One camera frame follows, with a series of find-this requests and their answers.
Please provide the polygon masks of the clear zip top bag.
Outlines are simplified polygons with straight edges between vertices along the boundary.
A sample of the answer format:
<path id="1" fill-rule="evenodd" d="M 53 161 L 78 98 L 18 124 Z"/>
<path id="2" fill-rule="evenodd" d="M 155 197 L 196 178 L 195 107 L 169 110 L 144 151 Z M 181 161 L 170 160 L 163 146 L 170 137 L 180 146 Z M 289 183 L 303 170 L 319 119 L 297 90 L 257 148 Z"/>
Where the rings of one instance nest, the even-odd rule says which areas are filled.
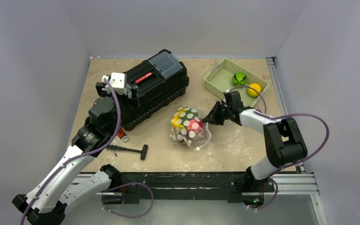
<path id="1" fill-rule="evenodd" d="M 205 113 L 192 107 L 181 106 L 170 121 L 170 137 L 175 144 L 201 150 L 211 139 L 207 122 L 203 122 Z"/>

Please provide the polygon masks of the yellow toy banana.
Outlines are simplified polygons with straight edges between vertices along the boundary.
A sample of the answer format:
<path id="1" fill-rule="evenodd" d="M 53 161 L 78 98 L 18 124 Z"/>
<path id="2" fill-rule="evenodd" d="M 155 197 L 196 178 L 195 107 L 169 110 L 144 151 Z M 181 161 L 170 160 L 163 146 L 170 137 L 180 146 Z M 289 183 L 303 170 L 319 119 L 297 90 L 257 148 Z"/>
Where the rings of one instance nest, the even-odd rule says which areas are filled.
<path id="1" fill-rule="evenodd" d="M 173 128 L 184 128 L 184 126 L 182 125 L 182 119 L 179 116 L 173 116 L 171 123 Z"/>

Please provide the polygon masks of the green toy pepper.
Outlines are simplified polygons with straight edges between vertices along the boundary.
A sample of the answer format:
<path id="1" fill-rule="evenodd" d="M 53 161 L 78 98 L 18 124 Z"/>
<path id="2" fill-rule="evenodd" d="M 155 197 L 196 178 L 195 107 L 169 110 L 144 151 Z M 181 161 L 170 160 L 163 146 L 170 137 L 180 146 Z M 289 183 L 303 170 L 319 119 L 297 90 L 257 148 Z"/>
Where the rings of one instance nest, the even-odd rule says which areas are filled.
<path id="1" fill-rule="evenodd" d="M 197 109 L 194 108 L 183 108 L 179 111 L 179 118 L 182 121 L 191 120 L 194 117 L 198 117 L 199 112 Z"/>

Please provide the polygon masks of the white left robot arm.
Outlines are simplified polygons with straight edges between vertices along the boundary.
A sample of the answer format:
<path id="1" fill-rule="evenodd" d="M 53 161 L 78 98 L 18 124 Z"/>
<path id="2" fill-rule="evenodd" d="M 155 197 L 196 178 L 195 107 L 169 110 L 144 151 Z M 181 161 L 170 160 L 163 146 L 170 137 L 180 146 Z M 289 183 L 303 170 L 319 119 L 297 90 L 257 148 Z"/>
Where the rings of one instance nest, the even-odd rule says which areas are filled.
<path id="1" fill-rule="evenodd" d="M 100 98 L 61 160 L 33 190 L 12 200 L 22 213 L 20 224 L 28 221 L 32 225 L 59 225 L 92 195 L 120 188 L 121 179 L 112 165 L 103 166 L 88 180 L 70 187 L 77 175 L 112 143 L 121 127 L 119 98 L 128 97 L 130 86 L 123 79 L 116 79 L 99 82 L 97 88 L 102 91 Z"/>

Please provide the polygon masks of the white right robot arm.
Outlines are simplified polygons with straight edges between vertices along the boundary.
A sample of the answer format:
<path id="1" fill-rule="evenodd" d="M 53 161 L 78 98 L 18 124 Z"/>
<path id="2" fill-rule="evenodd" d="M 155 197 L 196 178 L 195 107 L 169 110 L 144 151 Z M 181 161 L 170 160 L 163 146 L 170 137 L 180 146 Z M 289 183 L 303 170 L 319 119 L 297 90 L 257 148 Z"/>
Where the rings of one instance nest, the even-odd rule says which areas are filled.
<path id="1" fill-rule="evenodd" d="M 225 120 L 231 120 L 264 136 L 266 155 L 246 169 L 244 184 L 247 189 L 257 190 L 262 186 L 263 180 L 269 178 L 277 169 L 296 163 L 308 155 L 294 118 L 275 119 L 250 106 L 244 106 L 238 91 L 226 92 L 224 97 L 224 100 L 215 103 L 203 122 L 223 125 Z"/>

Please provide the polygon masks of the red toy apple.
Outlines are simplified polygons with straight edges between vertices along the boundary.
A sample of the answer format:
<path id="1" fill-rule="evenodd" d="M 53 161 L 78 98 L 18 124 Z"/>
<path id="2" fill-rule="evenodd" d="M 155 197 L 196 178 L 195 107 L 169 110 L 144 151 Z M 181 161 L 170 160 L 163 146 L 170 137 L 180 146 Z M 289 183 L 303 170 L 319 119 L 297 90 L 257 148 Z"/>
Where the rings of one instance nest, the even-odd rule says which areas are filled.
<path id="1" fill-rule="evenodd" d="M 203 123 L 196 119 L 191 119 L 186 125 L 188 137 L 195 139 L 204 135 Z"/>

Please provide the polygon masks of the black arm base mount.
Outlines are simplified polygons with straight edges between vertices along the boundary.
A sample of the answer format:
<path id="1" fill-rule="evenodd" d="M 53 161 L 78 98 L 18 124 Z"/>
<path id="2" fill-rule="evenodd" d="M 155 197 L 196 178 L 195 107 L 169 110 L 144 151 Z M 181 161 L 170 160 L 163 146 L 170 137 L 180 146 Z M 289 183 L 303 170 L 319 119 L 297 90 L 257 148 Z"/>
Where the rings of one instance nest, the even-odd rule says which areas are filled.
<path id="1" fill-rule="evenodd" d="M 138 204 L 141 200 L 210 200 L 264 204 L 264 194 L 275 193 L 273 179 L 248 186 L 245 172 L 120 172 L 110 164 L 99 169 L 107 172 L 109 187 L 104 190 L 107 204 Z"/>

